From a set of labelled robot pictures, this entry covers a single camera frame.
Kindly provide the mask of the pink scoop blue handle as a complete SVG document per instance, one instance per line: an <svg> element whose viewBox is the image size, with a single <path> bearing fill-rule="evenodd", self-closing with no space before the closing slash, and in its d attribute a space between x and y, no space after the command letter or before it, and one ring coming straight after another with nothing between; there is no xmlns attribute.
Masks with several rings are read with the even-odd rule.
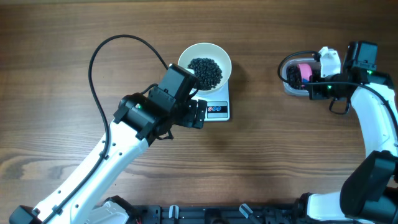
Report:
<svg viewBox="0 0 398 224"><path fill-rule="evenodd" d="M307 63L300 63L297 67L301 76L301 86L305 86L306 83L310 82L310 78L312 77L312 68Z"/></svg>

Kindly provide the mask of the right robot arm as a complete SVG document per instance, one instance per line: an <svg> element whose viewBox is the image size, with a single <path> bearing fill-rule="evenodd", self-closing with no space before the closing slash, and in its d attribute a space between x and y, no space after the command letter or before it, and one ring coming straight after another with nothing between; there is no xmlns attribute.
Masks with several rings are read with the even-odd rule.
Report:
<svg viewBox="0 0 398 224"><path fill-rule="evenodd" d="M343 100L359 119L365 160L342 188L307 193L297 200L292 218L301 222L396 223L397 109L389 74L377 71L377 45L351 42L344 58L334 49L302 51L280 63L278 76L287 93L311 100Z"/></svg>

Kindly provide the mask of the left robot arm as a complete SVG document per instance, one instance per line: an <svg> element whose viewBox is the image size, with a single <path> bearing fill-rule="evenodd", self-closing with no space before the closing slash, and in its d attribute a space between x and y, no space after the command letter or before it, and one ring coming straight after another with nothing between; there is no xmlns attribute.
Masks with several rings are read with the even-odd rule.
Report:
<svg viewBox="0 0 398 224"><path fill-rule="evenodd" d="M171 64L159 84L126 95L101 141L71 176L35 207L18 206L9 223L84 223L120 173L173 125L201 129L206 102L194 100L200 81Z"/></svg>

